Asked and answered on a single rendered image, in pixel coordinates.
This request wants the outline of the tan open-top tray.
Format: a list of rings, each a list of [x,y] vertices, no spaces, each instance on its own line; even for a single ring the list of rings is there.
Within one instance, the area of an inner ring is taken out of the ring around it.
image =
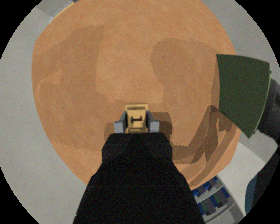
[[[144,107],[145,110],[148,110],[147,103],[134,103],[134,104],[125,104],[125,111],[128,110],[129,107]],[[129,133],[129,128],[127,128],[127,133]],[[148,132],[148,128],[146,128],[146,133]]]

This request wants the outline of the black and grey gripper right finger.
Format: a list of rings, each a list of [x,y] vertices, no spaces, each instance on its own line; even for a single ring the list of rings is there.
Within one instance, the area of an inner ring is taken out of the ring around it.
[[[150,132],[159,132],[159,121],[154,120],[149,110],[146,110],[146,128]]]

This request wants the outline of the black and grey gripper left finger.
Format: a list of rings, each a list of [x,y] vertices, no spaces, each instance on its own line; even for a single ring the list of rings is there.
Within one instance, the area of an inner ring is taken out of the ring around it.
[[[114,131],[115,133],[125,133],[127,127],[128,127],[127,111],[124,111],[119,121],[114,122]]]

